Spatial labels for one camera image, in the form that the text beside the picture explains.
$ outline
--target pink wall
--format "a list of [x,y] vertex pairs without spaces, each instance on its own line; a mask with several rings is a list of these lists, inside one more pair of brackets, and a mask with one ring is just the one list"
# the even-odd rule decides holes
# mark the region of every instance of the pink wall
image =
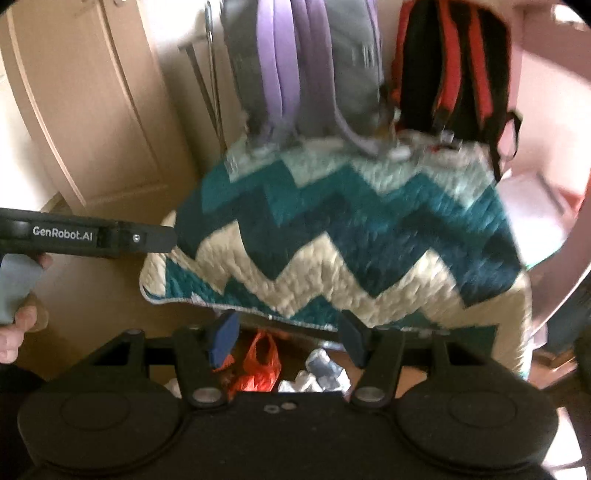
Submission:
[[557,25],[549,8],[524,17],[521,81],[524,116],[513,169],[541,171],[548,181],[583,194],[591,168],[591,31]]
[[525,12],[521,8],[511,11],[511,88],[509,89],[509,108],[517,106],[519,84],[521,83],[521,59],[523,57],[523,35]]

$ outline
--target wooden cabinet door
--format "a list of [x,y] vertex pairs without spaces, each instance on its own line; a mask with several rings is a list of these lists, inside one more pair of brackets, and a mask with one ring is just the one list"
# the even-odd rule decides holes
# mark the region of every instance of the wooden cabinet door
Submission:
[[74,213],[158,223],[195,186],[136,0],[19,0],[0,20],[0,50]]

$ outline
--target quilt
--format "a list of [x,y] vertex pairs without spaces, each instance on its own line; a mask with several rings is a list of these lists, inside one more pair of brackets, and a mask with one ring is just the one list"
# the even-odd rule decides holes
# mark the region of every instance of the quilt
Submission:
[[165,219],[178,244],[147,256],[143,295],[327,330],[348,309],[528,369],[530,284],[486,152],[402,150],[369,160],[338,140],[254,153],[238,141]]

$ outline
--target human hand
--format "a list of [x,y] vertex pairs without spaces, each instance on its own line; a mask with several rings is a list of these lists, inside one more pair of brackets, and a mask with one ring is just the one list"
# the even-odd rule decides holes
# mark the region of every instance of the human hand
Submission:
[[[53,263],[51,257],[46,254],[35,260],[44,270]],[[35,302],[33,295],[29,295],[24,305],[17,310],[14,323],[0,327],[0,364],[11,364],[17,359],[18,348],[22,345],[25,333],[37,324],[41,316],[46,317],[47,312]]]

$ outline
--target screw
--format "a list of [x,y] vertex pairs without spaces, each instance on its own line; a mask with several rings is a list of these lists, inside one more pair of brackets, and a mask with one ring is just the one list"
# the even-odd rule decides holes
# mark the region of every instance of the screw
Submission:
[[222,399],[222,395],[219,388],[203,387],[193,392],[193,399],[199,403],[215,403]]
[[364,403],[377,403],[385,396],[384,391],[378,387],[361,387],[355,390],[355,397]]
[[283,410],[295,410],[297,408],[297,403],[293,401],[286,401],[281,404],[281,408]]
[[277,405],[265,405],[263,407],[263,410],[265,410],[267,413],[279,413],[280,408]]

